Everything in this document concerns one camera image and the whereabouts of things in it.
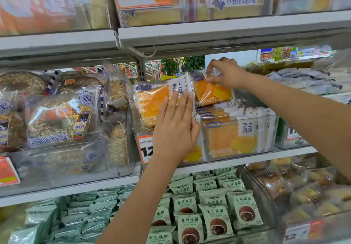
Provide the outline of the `person's left hand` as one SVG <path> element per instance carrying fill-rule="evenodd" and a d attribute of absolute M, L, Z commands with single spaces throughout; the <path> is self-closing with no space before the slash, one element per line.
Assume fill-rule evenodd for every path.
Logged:
<path fill-rule="evenodd" d="M 149 165 L 160 164 L 176 168 L 191 152 L 195 144 L 191 140 L 191 119 L 193 117 L 193 93 L 188 94 L 187 107 L 183 118 L 178 118 L 179 91 L 173 92 L 163 121 L 160 109 L 153 131 L 153 155 Z"/>

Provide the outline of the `person's right hand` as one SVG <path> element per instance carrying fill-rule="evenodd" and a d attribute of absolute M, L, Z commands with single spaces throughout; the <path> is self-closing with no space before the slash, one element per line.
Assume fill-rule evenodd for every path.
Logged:
<path fill-rule="evenodd" d="M 245 89 L 249 74 L 245 69 L 241 68 L 236 60 L 222 57 L 219 60 L 211 60 L 207 72 L 211 70 L 219 70 L 222 73 L 222 84 L 221 86 L 231 89 Z"/>

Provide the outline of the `orange bread packet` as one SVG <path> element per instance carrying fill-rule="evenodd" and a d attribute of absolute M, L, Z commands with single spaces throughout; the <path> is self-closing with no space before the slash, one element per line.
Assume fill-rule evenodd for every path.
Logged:
<path fill-rule="evenodd" d="M 135 134 L 153 131 L 164 99 L 170 100 L 175 91 L 179 91 L 177 104 L 182 94 L 194 92 L 192 77 L 189 72 L 167 80 L 136 81 L 135 84 L 127 87 Z"/>
<path fill-rule="evenodd" d="M 196 107 L 204 107 L 211 104 L 217 104 L 228 101 L 232 98 L 233 92 L 217 83 L 208 83 L 207 79 L 212 76 L 222 76 L 221 71 L 216 68 L 209 72 L 206 70 L 198 70 L 190 74 L 192 77 L 195 105 Z"/>

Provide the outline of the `person's right forearm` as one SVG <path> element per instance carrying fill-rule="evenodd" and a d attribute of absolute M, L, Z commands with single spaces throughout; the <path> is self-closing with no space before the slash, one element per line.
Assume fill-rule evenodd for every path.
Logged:
<path fill-rule="evenodd" d="M 351 181 L 351 106 L 244 72 L 257 96 Z"/>

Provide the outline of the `person's left forearm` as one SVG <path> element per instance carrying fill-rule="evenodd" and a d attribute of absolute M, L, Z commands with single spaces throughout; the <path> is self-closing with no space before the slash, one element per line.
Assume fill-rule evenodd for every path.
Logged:
<path fill-rule="evenodd" d="M 181 159 L 153 155 L 135 189 L 95 244 L 146 244 L 153 218 Z"/>

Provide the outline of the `green leafy plants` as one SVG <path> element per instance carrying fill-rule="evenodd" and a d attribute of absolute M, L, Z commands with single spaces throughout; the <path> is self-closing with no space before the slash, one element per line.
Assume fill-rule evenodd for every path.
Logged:
<path fill-rule="evenodd" d="M 203 70 L 205 66 L 205 56 L 190 56 L 160 60 L 160 71 L 166 76 L 175 76 L 180 73 L 193 73 Z"/>

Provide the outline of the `row of orange toast packs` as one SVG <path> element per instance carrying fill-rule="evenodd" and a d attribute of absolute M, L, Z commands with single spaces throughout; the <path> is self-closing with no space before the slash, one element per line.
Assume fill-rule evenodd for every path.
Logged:
<path fill-rule="evenodd" d="M 215 161 L 273 151 L 279 116 L 241 99 L 196 107 L 199 138 L 183 163 Z"/>

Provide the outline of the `white metal shelf board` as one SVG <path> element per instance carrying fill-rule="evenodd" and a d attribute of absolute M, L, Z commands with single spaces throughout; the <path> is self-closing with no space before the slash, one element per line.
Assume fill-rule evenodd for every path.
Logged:
<path fill-rule="evenodd" d="M 246 155 L 243 157 L 230 157 L 228 159 L 222 159 L 217 161 L 208 161 L 208 162 L 201 162 L 196 163 L 193 165 L 185 165 L 178 167 L 175 170 L 175 175 L 182 175 L 182 174 L 191 174 L 193 172 L 200 172 L 200 171 L 207 171 L 213 170 L 218 168 L 224 168 L 227 166 L 240 166 L 246 165 L 249 163 L 256 163 L 262 162 L 272 159 L 279 159 L 284 157 L 292 157 L 302 154 L 310 154 L 316 153 L 317 150 L 312 146 L 294 148 L 294 149 L 278 149 L 274 148 L 273 152 L 270 153 L 261 153 L 261 154 L 254 154 L 254 155 Z"/>
<path fill-rule="evenodd" d="M 0 37 L 0 59 L 115 48 L 112 29 Z"/>
<path fill-rule="evenodd" d="M 121 28 L 120 47 L 156 59 L 252 48 L 310 45 L 329 37 L 346 44 L 351 10 Z"/>
<path fill-rule="evenodd" d="M 100 189 L 109 189 L 116 186 L 137 183 L 141 175 L 140 167 L 140 165 L 137 165 L 131 175 L 124 177 L 105 179 L 101 181 L 92 181 L 89 183 L 75 184 L 54 189 L 45 189 L 37 192 L 21 193 L 14 196 L 0 197 L 0 207 L 18 205 L 27 202 L 35 202 L 49 198 L 68 196 L 77 193 Z"/>

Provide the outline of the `stack of green chocolate snack packets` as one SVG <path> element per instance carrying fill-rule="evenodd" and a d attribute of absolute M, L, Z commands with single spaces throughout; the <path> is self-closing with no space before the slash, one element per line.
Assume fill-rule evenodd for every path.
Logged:
<path fill-rule="evenodd" d="M 241 244 L 260 242 L 244 237 L 265 230 L 253 190 L 242 171 L 230 166 L 174 176 L 152 220 L 146 244 L 222 243 L 240 237 Z"/>

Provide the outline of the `colourful goods on distant shelf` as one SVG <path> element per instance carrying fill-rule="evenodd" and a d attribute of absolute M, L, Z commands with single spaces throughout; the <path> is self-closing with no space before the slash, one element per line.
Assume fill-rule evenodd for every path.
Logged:
<path fill-rule="evenodd" d="M 281 60 L 307 60 L 328 58 L 335 54 L 329 45 L 324 46 L 284 46 L 265 48 L 260 51 L 260 61 L 273 62 Z"/>

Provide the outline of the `pile of white grey packets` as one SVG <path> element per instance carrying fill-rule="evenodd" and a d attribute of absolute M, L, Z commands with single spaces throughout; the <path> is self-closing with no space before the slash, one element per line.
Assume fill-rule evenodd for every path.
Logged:
<path fill-rule="evenodd" d="M 351 105 L 351 73 L 310 68 L 286 68 L 266 75 L 270 80 Z"/>

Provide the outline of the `pile of nut bread bags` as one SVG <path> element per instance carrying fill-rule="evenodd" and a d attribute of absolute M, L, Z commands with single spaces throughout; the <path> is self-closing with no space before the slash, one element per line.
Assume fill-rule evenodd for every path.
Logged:
<path fill-rule="evenodd" d="M 0 153 L 107 138 L 101 83 L 85 75 L 62 83 L 30 71 L 0 73 Z"/>

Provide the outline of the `pile of small bun packets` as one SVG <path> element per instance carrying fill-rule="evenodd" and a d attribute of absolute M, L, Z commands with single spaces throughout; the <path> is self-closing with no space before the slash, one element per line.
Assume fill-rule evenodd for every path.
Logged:
<path fill-rule="evenodd" d="M 285 225 L 351 220 L 351 181 L 321 154 L 303 154 L 245 165 L 261 184 Z"/>

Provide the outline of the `pile of pale green packets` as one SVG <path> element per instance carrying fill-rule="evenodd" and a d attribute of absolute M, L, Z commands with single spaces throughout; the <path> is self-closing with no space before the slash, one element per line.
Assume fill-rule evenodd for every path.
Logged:
<path fill-rule="evenodd" d="M 94 244 L 136 183 L 23 204 L 0 228 L 0 244 Z"/>

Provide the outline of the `grey shelf upright post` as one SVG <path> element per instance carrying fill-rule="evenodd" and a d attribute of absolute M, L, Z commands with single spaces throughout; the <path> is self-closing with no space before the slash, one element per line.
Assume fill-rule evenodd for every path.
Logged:
<path fill-rule="evenodd" d="M 128 46 L 126 44 L 123 44 L 119 38 L 118 32 L 114 30 L 114 35 L 115 35 L 115 40 L 116 40 L 116 46 L 119 50 L 123 51 L 127 55 L 131 56 L 136 64 L 137 64 L 137 71 L 138 71 L 138 80 L 142 82 L 147 82 L 148 78 L 145 76 L 146 75 L 146 55 L 143 54 L 141 51 L 137 50 L 136 48 L 132 46 Z"/>

